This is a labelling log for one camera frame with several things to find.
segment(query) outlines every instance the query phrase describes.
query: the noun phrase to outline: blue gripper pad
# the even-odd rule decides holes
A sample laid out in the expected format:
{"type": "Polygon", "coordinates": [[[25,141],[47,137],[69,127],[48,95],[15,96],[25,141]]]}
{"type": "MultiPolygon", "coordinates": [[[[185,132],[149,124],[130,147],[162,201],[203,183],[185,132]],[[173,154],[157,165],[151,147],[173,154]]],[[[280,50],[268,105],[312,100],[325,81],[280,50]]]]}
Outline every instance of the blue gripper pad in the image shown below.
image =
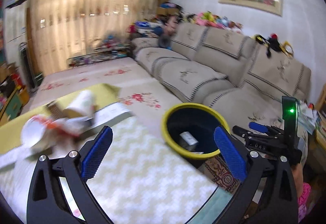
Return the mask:
{"type": "Polygon", "coordinates": [[[95,176],[98,167],[100,166],[106,152],[112,143],[112,138],[112,129],[107,127],[84,158],[81,164],[81,178],[85,183],[88,179],[91,179],[95,176]]]}
{"type": "Polygon", "coordinates": [[[239,179],[243,183],[247,177],[246,162],[221,127],[215,129],[214,141],[223,155],[233,177],[239,179]]]}
{"type": "Polygon", "coordinates": [[[250,122],[249,123],[249,128],[252,129],[252,130],[261,132],[261,133],[267,133],[268,132],[268,129],[267,129],[266,126],[255,123],[255,122],[250,122]]]}

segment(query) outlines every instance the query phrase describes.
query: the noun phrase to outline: cardboard box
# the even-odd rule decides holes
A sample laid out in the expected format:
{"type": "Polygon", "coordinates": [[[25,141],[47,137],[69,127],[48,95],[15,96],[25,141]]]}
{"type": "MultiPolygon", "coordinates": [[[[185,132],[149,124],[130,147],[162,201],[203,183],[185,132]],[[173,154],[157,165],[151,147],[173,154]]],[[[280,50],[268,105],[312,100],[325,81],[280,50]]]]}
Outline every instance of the cardboard box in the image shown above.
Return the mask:
{"type": "Polygon", "coordinates": [[[7,69],[7,65],[3,64],[2,66],[0,66],[0,83],[2,83],[9,75],[10,73],[7,69]]]}
{"type": "Polygon", "coordinates": [[[170,15],[179,15],[179,9],[177,8],[167,8],[167,13],[170,15]]]}
{"type": "Polygon", "coordinates": [[[27,88],[25,87],[24,89],[22,89],[19,92],[18,96],[19,96],[19,99],[20,99],[22,105],[25,106],[29,101],[29,94],[28,94],[27,88]]]}
{"type": "Polygon", "coordinates": [[[167,8],[156,8],[156,14],[157,15],[167,15],[167,8]]]}
{"type": "Polygon", "coordinates": [[[157,0],[157,6],[160,7],[165,2],[168,2],[168,0],[157,0]]]}

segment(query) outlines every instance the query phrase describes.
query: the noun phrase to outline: red flower pattern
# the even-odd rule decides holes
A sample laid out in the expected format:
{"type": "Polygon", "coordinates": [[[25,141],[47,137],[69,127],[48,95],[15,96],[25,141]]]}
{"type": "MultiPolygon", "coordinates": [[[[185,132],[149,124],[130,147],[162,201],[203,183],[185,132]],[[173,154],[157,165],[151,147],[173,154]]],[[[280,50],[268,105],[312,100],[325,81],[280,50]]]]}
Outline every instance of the red flower pattern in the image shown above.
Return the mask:
{"type": "Polygon", "coordinates": [[[125,100],[123,103],[124,103],[125,105],[131,105],[131,104],[133,104],[133,102],[130,101],[130,100],[125,100]]]}
{"type": "Polygon", "coordinates": [[[162,106],[160,102],[150,93],[135,93],[128,97],[123,97],[119,99],[125,105],[132,105],[134,102],[144,102],[147,106],[155,108],[156,110],[160,109],[162,106]]]}
{"type": "Polygon", "coordinates": [[[133,95],[131,95],[132,96],[132,98],[134,99],[134,100],[136,100],[136,101],[138,101],[138,102],[144,102],[144,99],[143,99],[143,97],[142,97],[142,95],[141,94],[133,94],[133,95]]]}
{"type": "Polygon", "coordinates": [[[117,74],[124,74],[131,71],[128,67],[121,67],[118,70],[111,70],[108,73],[105,73],[104,76],[112,76],[112,75],[117,75],[117,74]]]}
{"type": "Polygon", "coordinates": [[[49,84],[46,84],[45,87],[43,89],[41,89],[41,91],[55,89],[55,88],[58,88],[61,86],[63,86],[62,83],[49,83],[49,84]]]}

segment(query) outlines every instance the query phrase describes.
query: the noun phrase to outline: white wall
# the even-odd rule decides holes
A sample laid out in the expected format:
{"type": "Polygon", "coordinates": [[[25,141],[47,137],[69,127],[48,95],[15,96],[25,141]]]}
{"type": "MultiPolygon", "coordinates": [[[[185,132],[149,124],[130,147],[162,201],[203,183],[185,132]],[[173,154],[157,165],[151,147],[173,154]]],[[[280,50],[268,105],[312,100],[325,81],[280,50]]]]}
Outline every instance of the white wall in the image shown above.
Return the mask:
{"type": "Polygon", "coordinates": [[[312,71],[310,101],[316,102],[326,83],[326,4],[323,0],[283,0],[283,16],[218,0],[171,0],[185,11],[211,11],[244,25],[244,33],[268,37],[276,33],[280,42],[291,43],[295,58],[312,71]]]}

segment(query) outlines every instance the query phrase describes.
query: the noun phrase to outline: pink clothing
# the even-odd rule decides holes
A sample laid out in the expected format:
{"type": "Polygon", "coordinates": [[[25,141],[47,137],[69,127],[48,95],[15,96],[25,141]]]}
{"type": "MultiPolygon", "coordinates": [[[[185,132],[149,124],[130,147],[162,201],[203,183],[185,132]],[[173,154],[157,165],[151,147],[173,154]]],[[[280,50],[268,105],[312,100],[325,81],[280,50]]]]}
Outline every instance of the pink clothing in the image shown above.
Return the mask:
{"type": "Polygon", "coordinates": [[[308,183],[304,183],[304,191],[302,195],[298,198],[299,205],[299,222],[305,217],[307,213],[306,203],[311,191],[311,187],[308,183]]]}

